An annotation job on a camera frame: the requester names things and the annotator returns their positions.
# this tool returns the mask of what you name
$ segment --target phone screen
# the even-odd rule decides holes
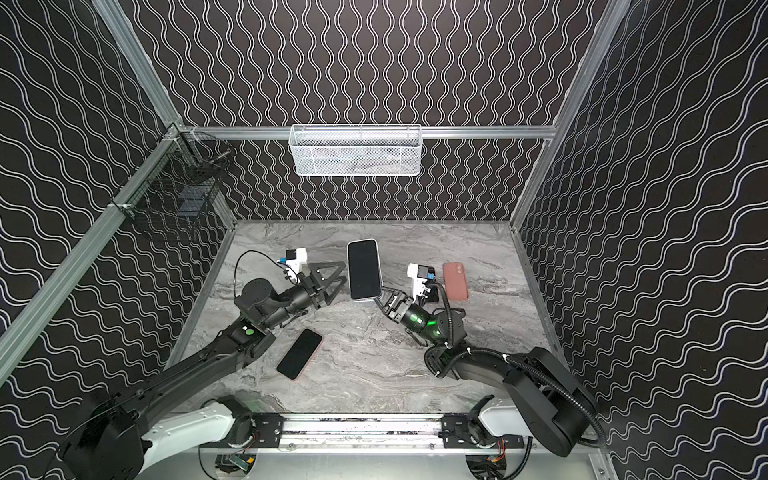
[[[290,347],[288,353],[280,360],[277,371],[289,379],[295,380],[322,341],[322,335],[310,329],[304,329],[299,338],[296,339],[296,342]]]
[[[379,269],[379,249],[376,241],[361,240],[346,246],[349,264],[349,295],[353,300],[381,296],[382,275]]]

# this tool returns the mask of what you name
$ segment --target marble tabletop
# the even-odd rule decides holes
[[[287,249],[306,247],[310,262],[346,261],[347,243],[366,238],[378,241],[384,284],[406,292],[409,263],[435,267],[439,279],[443,263],[464,263],[469,300],[452,305],[467,310],[465,328],[473,344],[514,353],[548,346],[506,224],[242,223],[185,356],[237,318],[233,269],[242,252],[255,249],[279,258]],[[279,268],[248,253],[237,269],[237,291],[260,276],[278,292],[290,287]],[[323,343],[291,381],[275,367],[305,328],[323,335]],[[205,399],[233,393],[254,411],[466,412],[489,393],[504,395],[471,380],[434,378],[424,366],[424,349],[373,303],[353,302],[346,287],[333,305],[310,311],[275,334],[261,359],[184,406],[197,408]]]

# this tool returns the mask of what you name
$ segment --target pink phone case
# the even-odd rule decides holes
[[[444,263],[442,277],[445,279],[445,294],[448,300],[469,300],[467,274],[461,263]]]

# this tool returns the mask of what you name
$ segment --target black wall panel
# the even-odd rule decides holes
[[[0,332],[164,131],[88,0],[0,2]],[[0,478],[41,478],[85,395],[162,369],[223,238],[207,225],[163,245],[126,223],[104,248],[0,386]]]
[[[0,478],[40,478],[95,389],[159,373],[223,239],[151,243],[124,223],[0,389]],[[58,460],[46,478],[72,478]]]
[[[552,124],[605,0],[121,0],[185,123]]]
[[[0,2],[0,333],[165,128],[85,0]]]
[[[506,221],[543,141],[424,143],[416,177],[301,177],[286,141],[245,141],[223,192],[244,219]]]
[[[636,1],[521,236],[620,477],[768,475],[768,3]]]

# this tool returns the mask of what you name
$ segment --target cable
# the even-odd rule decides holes
[[[451,310],[451,304],[448,302],[448,296],[445,295],[445,289],[442,285],[436,281],[431,281],[430,285],[436,285],[437,289],[442,296],[442,304],[445,307],[445,319],[448,320],[448,348],[453,348],[453,311]]]
[[[581,445],[585,445],[587,447],[595,447],[595,448],[600,448],[605,446],[605,442],[606,442],[605,430],[603,430],[603,426],[600,425],[598,418],[594,416],[587,407],[580,404],[580,402],[576,400],[576,397],[574,397],[568,390],[566,390],[562,385],[560,385],[559,382],[552,379],[549,375],[546,375],[545,373],[543,373],[541,370],[537,369],[534,366],[528,365],[526,362],[516,359],[509,353],[501,353],[493,349],[486,349],[482,347],[475,347],[475,348],[470,347],[470,348],[467,348],[467,350],[464,350],[456,354],[451,359],[451,361],[448,362],[448,365],[446,365],[441,372],[437,372],[435,376],[437,376],[440,379],[445,377],[445,375],[451,371],[451,369],[456,364],[456,362],[458,362],[460,359],[464,358],[467,355],[476,354],[476,353],[481,353],[481,354],[484,353],[486,355],[498,357],[504,360],[507,364],[522,370],[523,372],[529,374],[530,376],[536,378],[538,381],[552,388],[555,392],[560,394],[560,396],[563,397],[568,403],[573,405],[587,419],[589,424],[594,429],[594,432],[598,434],[598,438],[595,440],[580,438],[578,440],[578,443]]]
[[[496,461],[501,460],[506,455],[506,445],[505,445],[505,452],[502,457],[499,457],[496,459]],[[480,473],[483,471],[477,472],[472,470],[470,467],[469,471],[472,473],[472,476],[474,476],[477,480],[514,480],[517,478],[520,473],[523,471],[523,468],[525,468],[525,465],[528,463],[528,459],[531,458],[531,449],[533,448],[533,438],[528,437],[528,443],[525,446],[525,450],[523,451],[523,458],[520,460],[520,463],[515,468],[515,470],[510,473],[507,476],[504,476],[497,468],[497,465],[494,465],[493,460],[486,460],[485,464],[482,466],[483,471],[485,471],[485,477],[480,476]]]
[[[528,459],[531,458],[531,449],[533,448],[533,437],[528,437],[528,444],[525,446],[525,452],[523,452],[523,459],[520,461],[520,464],[515,469],[514,472],[510,473],[509,475],[502,478],[502,480],[514,480],[514,478],[517,478],[518,475],[520,475],[520,472],[523,471],[523,468],[525,468],[525,464],[528,463]]]
[[[199,445],[197,446],[197,462],[200,463],[200,470],[203,471],[205,476],[210,478],[210,480],[219,480],[216,477],[210,476],[210,473],[208,473],[208,471],[205,469],[205,467],[203,467],[203,457],[200,456],[200,446]]]
[[[235,290],[235,285],[237,284],[237,266],[240,265],[240,259],[243,258],[243,256],[246,253],[251,253],[251,252],[258,253],[262,257],[266,257],[266,259],[269,260],[270,263],[272,263],[273,265],[277,266],[277,268],[279,268],[280,271],[282,271],[282,272],[286,271],[286,269],[290,269],[290,271],[292,271],[293,274],[296,275],[296,278],[299,278],[299,274],[290,265],[287,265],[285,263],[278,264],[277,262],[272,260],[272,257],[270,257],[269,255],[267,255],[264,252],[260,252],[259,250],[246,250],[246,251],[244,251],[244,252],[242,252],[240,254],[240,256],[237,258],[237,262],[235,262],[235,271],[232,274],[232,298],[237,296],[237,293],[236,293],[236,290]],[[290,277],[288,278],[288,281],[291,282],[293,285],[297,285],[297,283],[294,282],[293,280],[291,280]]]

